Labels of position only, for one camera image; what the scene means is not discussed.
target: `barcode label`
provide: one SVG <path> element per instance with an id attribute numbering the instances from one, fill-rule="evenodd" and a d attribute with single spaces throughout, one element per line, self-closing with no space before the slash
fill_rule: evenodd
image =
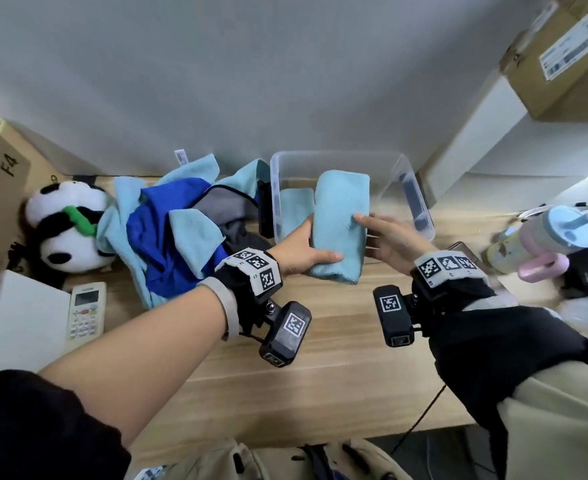
<path id="1" fill-rule="evenodd" d="M 539 57 L 546 80 L 553 80 L 588 53 L 588 14 Z"/>
<path id="2" fill-rule="evenodd" d="M 187 160 L 187 154 L 185 150 L 175 150 L 174 154 L 176 155 L 176 159 L 178 160 L 178 165 L 183 166 L 187 165 L 190 161 Z"/>

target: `plastic storage box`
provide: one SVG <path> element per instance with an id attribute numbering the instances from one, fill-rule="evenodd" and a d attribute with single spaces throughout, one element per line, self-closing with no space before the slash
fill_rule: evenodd
<path id="1" fill-rule="evenodd" d="M 279 152 L 270 160 L 274 239 L 283 240 L 281 190 L 316 189 L 324 171 L 344 170 L 370 176 L 370 211 L 380 212 L 413 223 L 430 241 L 434 224 L 418 187 L 412 165 L 397 152 Z"/>

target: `panda plush toy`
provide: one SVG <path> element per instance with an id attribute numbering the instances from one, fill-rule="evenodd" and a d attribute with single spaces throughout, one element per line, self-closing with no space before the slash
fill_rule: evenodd
<path id="1" fill-rule="evenodd" d="M 65 273 L 84 273 L 111 264 L 116 256 L 98 249 L 96 228 L 110 196 L 84 182 L 51 184 L 25 205 L 33 228 L 30 241 L 42 261 Z"/>

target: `black cable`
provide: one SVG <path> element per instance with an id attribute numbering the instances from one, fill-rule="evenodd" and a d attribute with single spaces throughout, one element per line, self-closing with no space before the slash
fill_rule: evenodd
<path id="1" fill-rule="evenodd" d="M 431 407 L 434 405 L 434 403 L 439 398 L 439 396 L 442 395 L 443 391 L 445 390 L 445 387 L 447 387 L 447 386 L 445 384 L 443 384 L 443 387 L 441 387 L 441 390 L 436 393 L 436 395 L 434 396 L 434 399 L 432 400 L 432 402 L 430 403 L 430 405 L 427 406 L 427 408 L 425 409 L 425 411 L 423 411 L 423 414 L 421 414 L 421 417 L 418 418 L 418 420 L 414 423 L 414 425 L 410 429 L 408 429 L 403 436 L 401 436 L 401 439 L 398 441 L 398 443 L 396 444 L 396 446 L 394 448 L 392 448 L 392 452 L 389 454 L 390 456 L 393 456 L 394 455 L 394 453 L 396 452 L 396 450 L 398 450 L 398 447 L 401 446 L 401 444 L 403 444 L 403 442 L 405 441 L 405 439 L 407 438 L 407 436 L 414 430 L 414 428 L 416 428 L 418 426 L 418 423 L 421 422 L 421 420 L 425 417 L 425 415 L 431 409 Z"/>
<path id="2" fill-rule="evenodd" d="M 239 333 L 239 335 L 242 335 L 243 337 L 248 337 L 250 339 L 255 339 L 258 343 L 262 344 L 264 343 L 264 339 L 257 337 L 256 335 L 252 335 L 251 333 Z"/>
<path id="3" fill-rule="evenodd" d="M 496 472 L 495 472 L 495 471 L 493 471 L 491 468 L 487 468 L 486 466 L 484 466 L 484 465 L 481 465 L 481 464 L 480 464 L 479 462 L 477 462 L 477 461 L 473 461 L 472 463 L 474 463 L 474 464 L 475 464 L 477 467 L 481 467 L 482 469 L 484 469 L 484 470 L 487 470 L 488 472 L 490 472 L 490 473 L 493 473 L 494 475 L 496 475 Z"/>

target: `hand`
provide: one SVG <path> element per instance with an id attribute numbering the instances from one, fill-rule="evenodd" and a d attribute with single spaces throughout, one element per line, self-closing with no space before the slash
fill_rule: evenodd
<path id="1" fill-rule="evenodd" d="M 314 215 L 306 218 L 305 222 L 272 249 L 270 254 L 279 263 L 281 277 L 290 274 L 305 273 L 309 268 L 319 263 L 333 263 L 343 260 L 341 253 L 314 249 L 309 245 L 312 236 L 312 222 Z"/>
<path id="2" fill-rule="evenodd" d="M 409 275 L 415 260 L 438 251 L 416 229 L 394 217 L 354 214 L 354 219 L 368 229 L 365 256 L 383 261 L 399 273 Z"/>

